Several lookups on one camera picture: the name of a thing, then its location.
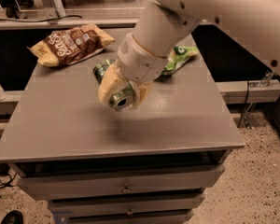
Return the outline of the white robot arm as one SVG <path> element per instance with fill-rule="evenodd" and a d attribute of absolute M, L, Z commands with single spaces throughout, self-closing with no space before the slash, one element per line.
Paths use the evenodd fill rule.
<path fill-rule="evenodd" d="M 104 74 L 100 102 L 106 104 L 132 86 L 132 106 L 139 106 L 170 51 L 202 21 L 214 24 L 280 76 L 280 0 L 148 0 Z"/>

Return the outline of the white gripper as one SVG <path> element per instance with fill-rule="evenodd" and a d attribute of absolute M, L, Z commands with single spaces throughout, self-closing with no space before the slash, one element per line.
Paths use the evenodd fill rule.
<path fill-rule="evenodd" d="M 116 65 L 111 64 L 106 69 L 99 85 L 100 103 L 123 106 L 131 95 L 129 79 L 133 89 L 132 108 L 137 108 L 147 98 L 151 81 L 161 75 L 166 64 L 167 57 L 149 53 L 136 42 L 132 33 L 126 34 L 117 51 Z"/>

